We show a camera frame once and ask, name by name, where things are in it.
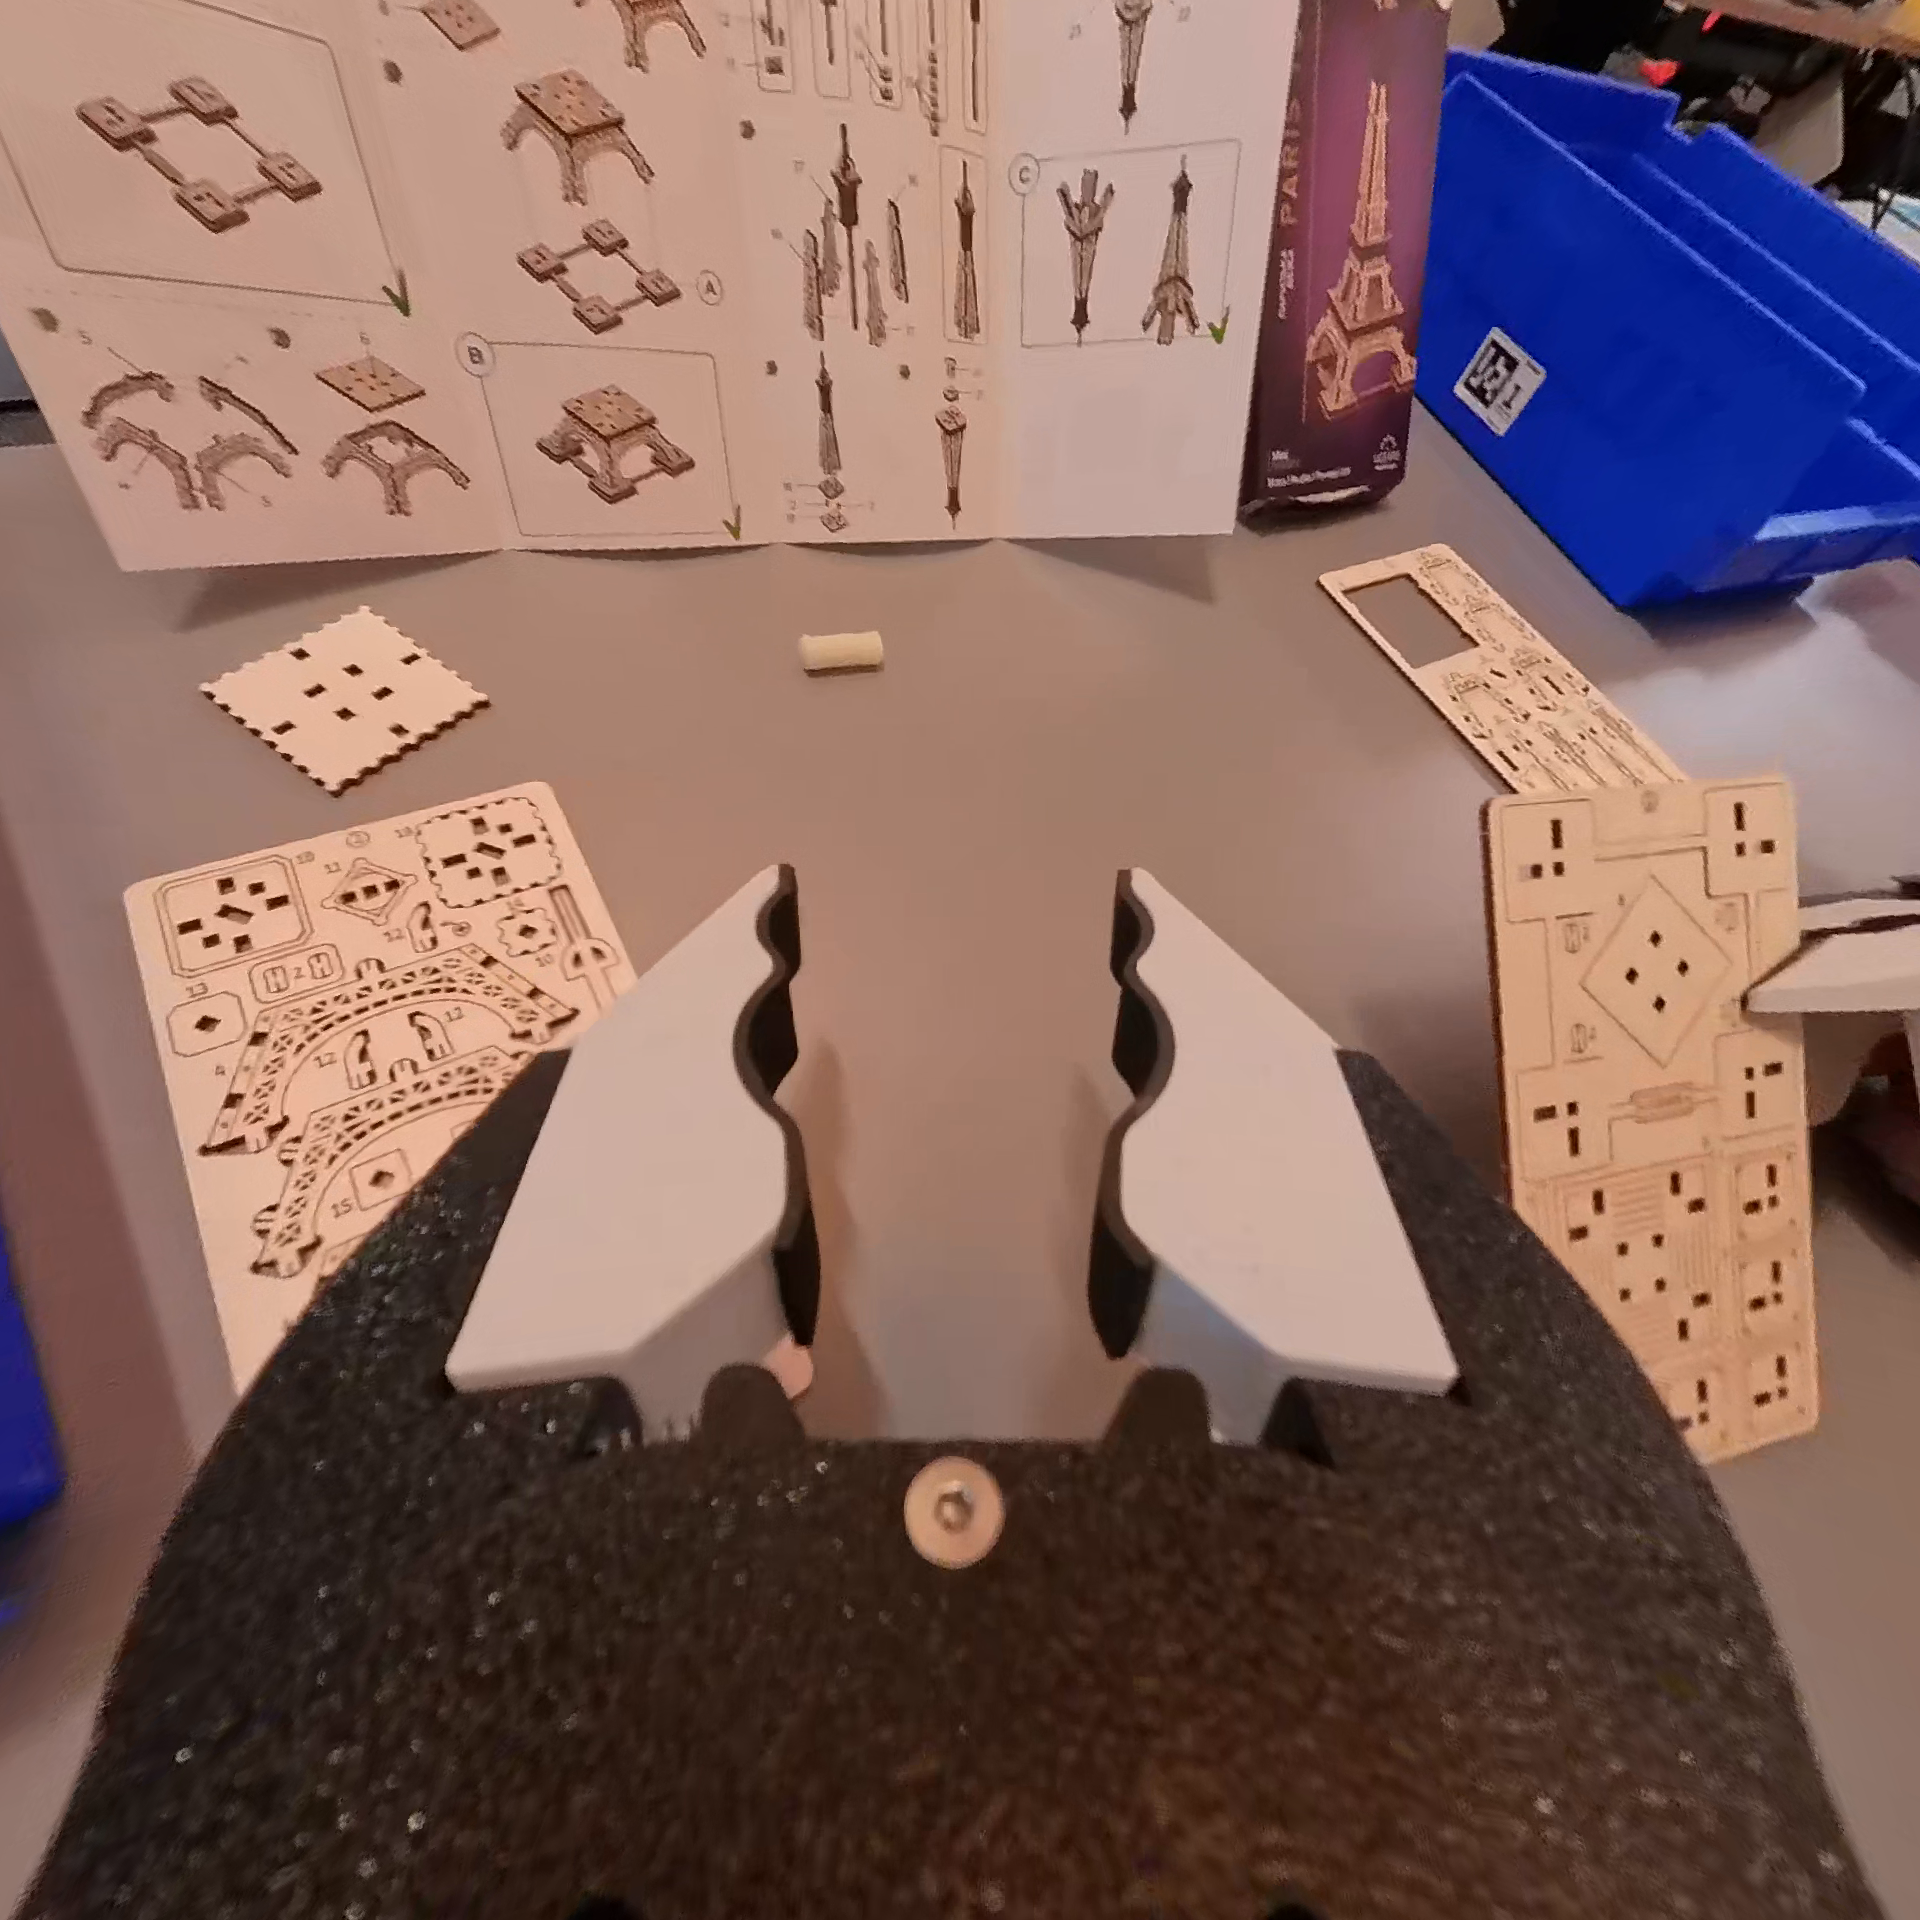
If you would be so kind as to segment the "square wooden puzzle piece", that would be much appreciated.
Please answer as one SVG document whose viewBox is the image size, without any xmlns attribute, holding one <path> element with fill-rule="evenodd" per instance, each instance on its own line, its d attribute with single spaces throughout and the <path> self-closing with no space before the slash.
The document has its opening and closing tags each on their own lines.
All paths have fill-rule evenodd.
<svg viewBox="0 0 1920 1920">
<path fill-rule="evenodd" d="M 485 690 L 370 608 L 199 690 L 331 797 L 488 707 Z"/>
</svg>

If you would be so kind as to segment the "grey desk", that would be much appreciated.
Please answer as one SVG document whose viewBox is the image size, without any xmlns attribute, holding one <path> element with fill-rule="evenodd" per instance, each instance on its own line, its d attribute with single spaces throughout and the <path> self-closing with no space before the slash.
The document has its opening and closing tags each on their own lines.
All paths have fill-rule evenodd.
<svg viewBox="0 0 1920 1920">
<path fill-rule="evenodd" d="M 1802 888 L 1914 874 L 1914 568 L 1622 616 L 1432 424 L 1383 507 L 1213 540 L 130 573 L 1 461 L 5 1224 L 64 1440 L 5 1625 L 5 1916 L 232 1405 L 123 891 L 550 783 L 635 969 L 799 880 L 819 1435 L 1083 1435 L 1112 880 L 1149 868 L 1499 1186 L 1482 767 L 1321 595 L 1439 543 L 1694 778 L 1777 772 Z M 331 797 L 201 687 L 370 608 L 488 707 Z M 799 635 L 877 631 L 809 679 Z"/>
</svg>

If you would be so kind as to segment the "blue plastic bin with tag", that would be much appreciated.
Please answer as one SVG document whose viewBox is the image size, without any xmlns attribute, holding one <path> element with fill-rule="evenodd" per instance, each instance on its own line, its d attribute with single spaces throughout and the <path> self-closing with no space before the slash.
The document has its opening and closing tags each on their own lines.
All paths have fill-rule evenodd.
<svg viewBox="0 0 1920 1920">
<path fill-rule="evenodd" d="M 1615 608 L 1914 561 L 1914 261 L 1674 108 L 1447 56 L 1421 405 Z"/>
</svg>

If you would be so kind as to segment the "wooden puzzle sheet with arches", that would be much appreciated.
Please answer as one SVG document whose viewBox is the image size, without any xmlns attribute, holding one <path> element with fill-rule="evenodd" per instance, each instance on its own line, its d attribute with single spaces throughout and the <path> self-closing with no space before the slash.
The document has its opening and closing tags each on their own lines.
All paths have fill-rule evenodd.
<svg viewBox="0 0 1920 1920">
<path fill-rule="evenodd" d="M 512 1079 L 635 980 L 545 783 L 123 905 L 237 1394 Z"/>
</svg>

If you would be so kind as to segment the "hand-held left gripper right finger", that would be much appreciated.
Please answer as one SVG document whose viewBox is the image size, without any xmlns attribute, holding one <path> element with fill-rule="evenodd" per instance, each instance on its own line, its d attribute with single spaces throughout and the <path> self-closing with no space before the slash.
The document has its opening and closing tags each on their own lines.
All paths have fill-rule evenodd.
<svg viewBox="0 0 1920 1920">
<path fill-rule="evenodd" d="M 1115 877 L 1088 1311 L 1115 1360 L 1190 1378 L 1255 1448 L 1287 1388 L 1442 1399 L 1458 1362 L 1333 1037 L 1160 880 Z"/>
</svg>

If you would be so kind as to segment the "wooden puzzle sheet with hole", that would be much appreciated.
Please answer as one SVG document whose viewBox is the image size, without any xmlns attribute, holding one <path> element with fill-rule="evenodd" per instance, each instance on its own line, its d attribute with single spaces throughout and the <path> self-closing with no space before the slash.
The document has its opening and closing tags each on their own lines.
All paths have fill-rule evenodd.
<svg viewBox="0 0 1920 1920">
<path fill-rule="evenodd" d="M 1447 544 L 1336 568 L 1321 593 L 1415 687 L 1481 761 L 1521 796 L 1682 783 L 1678 764 Z M 1405 586 L 1455 633 L 1413 663 L 1359 597 Z"/>
</svg>

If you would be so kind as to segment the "wooden puzzle sheet with squares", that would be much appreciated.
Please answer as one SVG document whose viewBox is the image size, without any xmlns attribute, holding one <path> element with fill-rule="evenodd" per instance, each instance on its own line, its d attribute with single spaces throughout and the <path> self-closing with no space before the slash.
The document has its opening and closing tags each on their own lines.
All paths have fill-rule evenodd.
<svg viewBox="0 0 1920 1920">
<path fill-rule="evenodd" d="M 1781 776 L 1509 796 L 1481 871 L 1512 1210 L 1704 1463 L 1818 1418 L 1800 946 Z"/>
</svg>

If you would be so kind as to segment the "purple puzzle box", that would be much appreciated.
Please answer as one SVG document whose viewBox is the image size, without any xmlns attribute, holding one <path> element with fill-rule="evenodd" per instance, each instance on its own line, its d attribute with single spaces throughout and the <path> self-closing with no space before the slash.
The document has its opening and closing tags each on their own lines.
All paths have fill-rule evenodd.
<svg viewBox="0 0 1920 1920">
<path fill-rule="evenodd" d="M 1449 5 L 1304 2 L 1239 517 L 1374 504 L 1407 466 Z"/>
</svg>

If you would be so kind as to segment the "paper instruction sheet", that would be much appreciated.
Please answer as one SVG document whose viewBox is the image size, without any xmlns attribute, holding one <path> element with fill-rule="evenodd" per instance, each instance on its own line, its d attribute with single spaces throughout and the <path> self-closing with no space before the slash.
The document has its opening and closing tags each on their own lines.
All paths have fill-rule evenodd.
<svg viewBox="0 0 1920 1920">
<path fill-rule="evenodd" d="M 1299 5 L 1 7 L 123 569 L 1206 538 Z"/>
</svg>

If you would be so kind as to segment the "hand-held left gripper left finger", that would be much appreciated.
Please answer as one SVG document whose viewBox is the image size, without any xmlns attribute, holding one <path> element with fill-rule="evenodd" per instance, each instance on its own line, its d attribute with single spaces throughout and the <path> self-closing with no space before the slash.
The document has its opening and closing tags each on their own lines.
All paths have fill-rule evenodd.
<svg viewBox="0 0 1920 1920">
<path fill-rule="evenodd" d="M 799 967 L 798 875 L 777 863 L 566 1048 L 453 1338 L 453 1388 L 609 1378 L 646 1440 L 682 1439 L 731 1364 L 809 1392 L 819 1247 L 777 1103 Z"/>
</svg>

